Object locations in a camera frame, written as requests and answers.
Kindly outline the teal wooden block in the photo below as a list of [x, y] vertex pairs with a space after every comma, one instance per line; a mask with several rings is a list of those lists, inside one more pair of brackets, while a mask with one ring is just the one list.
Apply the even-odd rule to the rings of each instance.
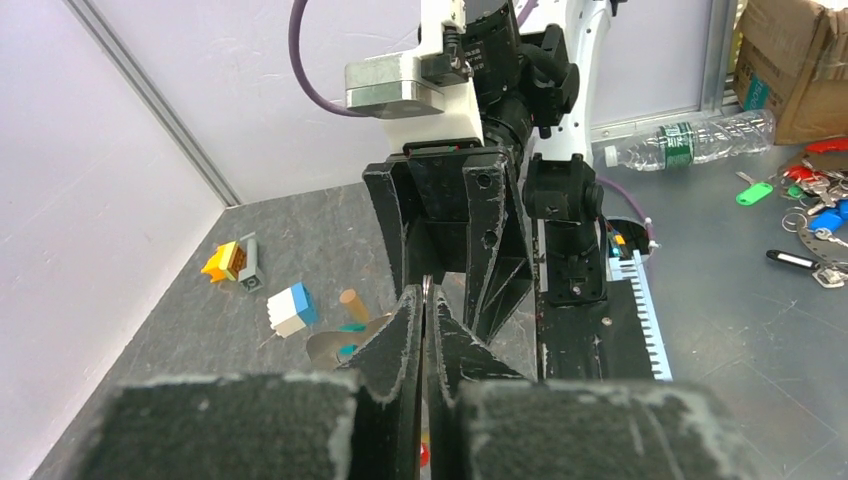
[[345, 335], [343, 344], [338, 348], [336, 356], [342, 362], [350, 358], [358, 347], [364, 342], [367, 324], [346, 324], [339, 328], [339, 332]]

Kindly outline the white blue lego block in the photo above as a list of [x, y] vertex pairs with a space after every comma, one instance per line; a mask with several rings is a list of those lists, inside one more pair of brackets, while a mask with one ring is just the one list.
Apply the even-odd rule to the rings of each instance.
[[318, 313], [309, 290], [298, 282], [267, 299], [271, 329], [282, 338], [315, 324]]

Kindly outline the tan wooden cylinder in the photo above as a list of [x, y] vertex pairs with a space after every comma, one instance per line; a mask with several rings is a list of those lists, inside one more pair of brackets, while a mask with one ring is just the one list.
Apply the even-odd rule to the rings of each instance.
[[356, 290], [344, 290], [339, 295], [339, 302], [357, 323], [367, 324], [371, 321], [371, 315]]

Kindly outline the black marker pen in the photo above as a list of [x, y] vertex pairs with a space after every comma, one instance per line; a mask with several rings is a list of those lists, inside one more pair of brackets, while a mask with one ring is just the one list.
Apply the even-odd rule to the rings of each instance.
[[816, 271], [820, 268], [820, 263], [816, 260], [791, 254], [782, 250], [767, 250], [766, 257], [769, 260], [798, 267], [807, 271]]

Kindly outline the plastic water bottle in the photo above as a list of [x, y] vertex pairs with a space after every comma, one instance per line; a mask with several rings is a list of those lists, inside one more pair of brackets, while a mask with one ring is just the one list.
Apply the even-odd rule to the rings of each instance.
[[761, 109], [661, 125], [606, 146], [603, 160], [609, 168], [655, 172], [762, 153], [774, 144], [776, 124], [774, 114]]

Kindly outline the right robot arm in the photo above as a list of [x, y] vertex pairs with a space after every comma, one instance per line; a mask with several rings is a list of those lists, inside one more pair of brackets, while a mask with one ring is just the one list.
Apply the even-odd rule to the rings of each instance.
[[347, 67], [349, 109], [389, 157], [368, 188], [394, 287], [465, 277], [465, 325], [492, 338], [527, 295], [539, 333], [608, 299], [592, 167], [594, 65], [615, 1], [426, 1], [419, 42]]

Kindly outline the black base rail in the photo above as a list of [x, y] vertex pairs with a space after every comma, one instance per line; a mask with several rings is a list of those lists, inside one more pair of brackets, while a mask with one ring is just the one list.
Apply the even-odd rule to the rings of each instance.
[[598, 246], [570, 261], [533, 239], [540, 380], [655, 380], [631, 283], [608, 279]]

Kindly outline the spare key bunch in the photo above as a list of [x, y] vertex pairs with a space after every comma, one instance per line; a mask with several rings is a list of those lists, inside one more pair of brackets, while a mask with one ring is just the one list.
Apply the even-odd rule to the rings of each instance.
[[749, 184], [736, 196], [740, 206], [752, 206], [773, 192], [793, 202], [781, 218], [781, 228], [797, 235], [816, 260], [809, 273], [824, 289], [847, 285], [847, 139], [837, 138], [805, 146], [774, 175], [756, 180], [737, 176]]

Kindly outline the cardboard box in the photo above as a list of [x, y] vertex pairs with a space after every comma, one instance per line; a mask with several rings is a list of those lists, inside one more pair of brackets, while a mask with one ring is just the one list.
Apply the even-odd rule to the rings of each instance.
[[749, 1], [733, 88], [744, 110], [775, 117], [775, 143], [847, 135], [847, 3]]

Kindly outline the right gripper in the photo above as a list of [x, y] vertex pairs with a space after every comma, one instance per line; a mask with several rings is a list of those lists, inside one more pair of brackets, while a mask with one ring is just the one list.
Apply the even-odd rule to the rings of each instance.
[[[409, 144], [362, 178], [382, 233], [397, 298], [414, 253], [465, 265], [464, 323], [489, 343], [533, 286], [517, 187], [526, 146], [504, 136]], [[493, 160], [506, 162], [469, 162]]]

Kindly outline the metal keyring plate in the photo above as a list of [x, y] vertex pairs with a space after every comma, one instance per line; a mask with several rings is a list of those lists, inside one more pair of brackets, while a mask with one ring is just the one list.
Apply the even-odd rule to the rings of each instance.
[[[383, 315], [374, 318], [367, 323], [368, 327], [365, 333], [364, 342], [359, 347], [367, 343], [388, 320], [389, 315]], [[310, 359], [311, 366], [314, 369], [325, 371], [334, 370], [349, 359], [348, 358], [347, 360], [340, 362], [336, 356], [338, 348], [345, 340], [345, 335], [339, 332], [339, 328], [334, 331], [315, 333], [308, 338], [306, 342], [306, 352]]]

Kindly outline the grey lego piece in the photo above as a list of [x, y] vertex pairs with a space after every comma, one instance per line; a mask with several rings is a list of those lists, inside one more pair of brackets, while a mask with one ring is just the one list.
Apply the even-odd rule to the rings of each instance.
[[239, 271], [238, 283], [248, 292], [255, 293], [265, 286], [264, 273], [259, 267], [259, 248], [255, 232], [242, 237], [241, 245], [245, 248], [246, 263]]

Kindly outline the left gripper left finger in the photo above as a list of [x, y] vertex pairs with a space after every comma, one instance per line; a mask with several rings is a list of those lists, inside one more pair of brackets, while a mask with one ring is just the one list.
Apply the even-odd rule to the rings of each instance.
[[332, 371], [172, 377], [118, 390], [69, 479], [416, 479], [420, 286]]

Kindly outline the red key tag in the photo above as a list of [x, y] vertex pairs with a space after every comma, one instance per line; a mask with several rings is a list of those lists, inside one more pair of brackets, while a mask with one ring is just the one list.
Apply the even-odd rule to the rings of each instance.
[[430, 461], [430, 450], [427, 442], [422, 441], [420, 443], [420, 468], [423, 469], [425, 466], [429, 464]]

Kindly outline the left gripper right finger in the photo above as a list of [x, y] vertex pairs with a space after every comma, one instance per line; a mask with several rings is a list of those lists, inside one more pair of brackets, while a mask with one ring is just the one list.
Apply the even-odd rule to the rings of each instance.
[[436, 479], [755, 479], [751, 450], [708, 389], [642, 380], [533, 382], [425, 303]]

